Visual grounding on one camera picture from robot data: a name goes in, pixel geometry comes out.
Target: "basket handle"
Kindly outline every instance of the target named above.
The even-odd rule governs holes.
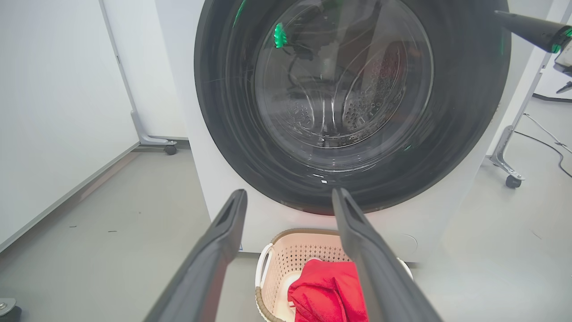
[[[269,243],[260,253],[260,257],[258,258],[258,264],[256,264],[256,276],[254,280],[255,287],[262,288],[264,285],[264,280],[266,279],[266,273],[268,273],[268,267],[270,266],[270,260],[272,259],[272,255],[274,254],[273,243]],[[266,259],[266,255],[268,255],[268,260],[266,260],[266,265],[264,265],[264,260]]]

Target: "cable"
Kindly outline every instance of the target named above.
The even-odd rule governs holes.
[[[288,71],[287,71],[288,81],[294,87],[300,87],[300,85],[294,84],[294,81],[292,80],[292,68],[294,68],[294,63],[296,62],[297,59],[298,59],[298,55],[295,55],[294,58],[292,59],[292,61],[290,62],[290,65],[288,66]]]
[[[517,132],[517,131],[514,131],[514,132],[515,132],[515,133],[518,133],[518,134],[520,134],[520,135],[523,135],[523,136],[525,136],[525,137],[527,137],[527,138],[529,138],[529,139],[533,139],[533,140],[535,140],[536,142],[542,143],[542,144],[546,145],[547,147],[551,148],[552,150],[556,151],[556,153],[558,153],[558,155],[560,155],[560,162],[558,162],[558,167],[560,168],[560,170],[564,171],[565,174],[567,174],[569,177],[572,178],[572,175],[569,174],[568,171],[564,170],[564,168],[562,167],[562,160],[564,160],[564,156],[562,155],[562,153],[560,153],[560,151],[556,150],[555,147],[551,146],[550,144],[544,143],[543,141],[540,141],[539,139],[535,139],[535,138],[533,138],[532,136],[528,136],[528,135],[526,135],[526,134],[523,134],[523,133],[520,133],[520,132]]]
[[[548,133],[548,135],[552,136],[552,138],[556,141],[554,142],[554,144],[556,144],[557,146],[561,146],[563,148],[565,148],[566,150],[568,150],[568,152],[572,153],[572,151],[568,148],[567,145],[565,145],[564,143],[560,142],[560,140],[558,140],[556,138],[556,136],[554,136],[552,133],[550,133],[547,129],[544,128],[544,126],[540,125],[540,123],[538,123],[535,119],[533,119],[532,116],[530,116],[530,114],[526,114],[523,113],[524,115],[526,115],[529,119],[531,119],[534,123],[536,123],[536,125],[538,125],[541,129],[543,129],[546,133]]]

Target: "white laundry basket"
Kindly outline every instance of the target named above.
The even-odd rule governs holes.
[[[327,262],[351,261],[337,231],[332,230],[286,230],[264,248],[256,266],[255,287],[256,305],[266,321],[294,321],[295,313],[288,305],[288,288],[312,257]],[[407,265],[400,262],[413,278]]]

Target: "washing machine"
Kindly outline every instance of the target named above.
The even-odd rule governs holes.
[[[246,189],[256,253],[336,229],[344,187],[422,261],[496,130],[511,37],[494,10],[506,0],[157,0],[210,217]]]

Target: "concrete floor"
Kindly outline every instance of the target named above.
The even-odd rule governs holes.
[[[527,113],[572,144],[572,104],[533,99]],[[523,118],[518,131],[550,137]],[[572,155],[563,166],[572,172]],[[412,268],[445,321],[572,319],[572,178],[551,149],[514,135],[507,161],[483,162],[442,243]],[[143,152],[71,210],[50,214],[0,254],[0,296],[22,321],[141,321],[209,225],[192,154]],[[263,321],[254,302],[257,256],[229,265],[217,321]]]

